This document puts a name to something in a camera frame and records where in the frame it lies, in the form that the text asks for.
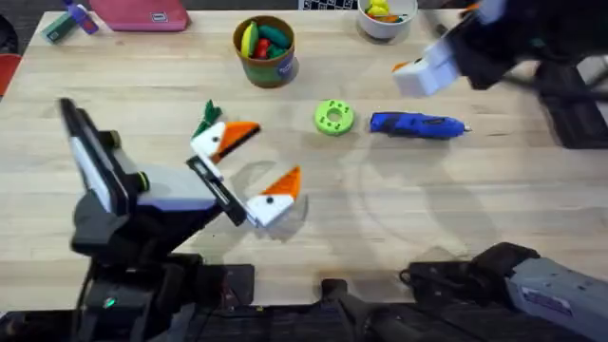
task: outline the green donut toy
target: green donut toy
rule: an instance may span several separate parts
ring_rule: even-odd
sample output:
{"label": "green donut toy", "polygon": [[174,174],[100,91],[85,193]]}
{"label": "green donut toy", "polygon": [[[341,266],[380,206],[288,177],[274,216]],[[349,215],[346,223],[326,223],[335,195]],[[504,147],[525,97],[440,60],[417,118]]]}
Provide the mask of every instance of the green donut toy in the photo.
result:
{"label": "green donut toy", "polygon": [[[332,120],[330,116],[339,116],[339,119]],[[339,136],[351,130],[354,124],[354,111],[344,101],[327,100],[316,108],[314,124],[318,130],[327,135]]]}

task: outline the blue glue gun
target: blue glue gun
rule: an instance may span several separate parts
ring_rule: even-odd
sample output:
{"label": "blue glue gun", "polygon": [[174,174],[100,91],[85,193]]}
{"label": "blue glue gun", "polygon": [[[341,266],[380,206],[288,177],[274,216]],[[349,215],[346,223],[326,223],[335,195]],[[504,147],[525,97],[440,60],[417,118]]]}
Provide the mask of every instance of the blue glue gun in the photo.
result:
{"label": "blue glue gun", "polygon": [[390,136],[449,139],[463,135],[471,129],[464,123],[448,118],[406,112],[373,113],[370,131]]}

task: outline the wooden table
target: wooden table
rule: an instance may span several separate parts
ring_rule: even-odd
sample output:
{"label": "wooden table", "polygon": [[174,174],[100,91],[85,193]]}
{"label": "wooden table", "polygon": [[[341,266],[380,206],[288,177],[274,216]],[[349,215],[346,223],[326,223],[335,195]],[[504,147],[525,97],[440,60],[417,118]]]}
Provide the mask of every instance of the wooden table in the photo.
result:
{"label": "wooden table", "polygon": [[[431,41],[421,20],[407,40],[377,45],[355,12],[340,11],[264,11],[293,26],[299,73],[260,89],[231,34],[261,13],[193,12],[182,33],[78,31],[58,47],[34,36],[0,104],[1,310],[70,308],[83,280],[86,259],[68,246],[83,189],[55,107],[62,96],[118,129],[137,162],[186,167],[208,99],[226,120],[262,123],[220,168],[247,193],[299,163],[293,212],[268,232],[221,218],[180,247],[254,264],[258,304],[312,302],[326,276],[369,300],[403,300],[396,274],[409,262],[471,257],[504,240],[608,279],[608,154],[559,147],[534,96],[501,85],[475,92],[463,79],[428,99],[401,98],[390,69]],[[457,12],[441,15],[454,23]],[[345,136],[314,128],[329,98],[357,112]],[[452,116],[474,130],[450,142],[372,135],[366,121],[379,109]]]}

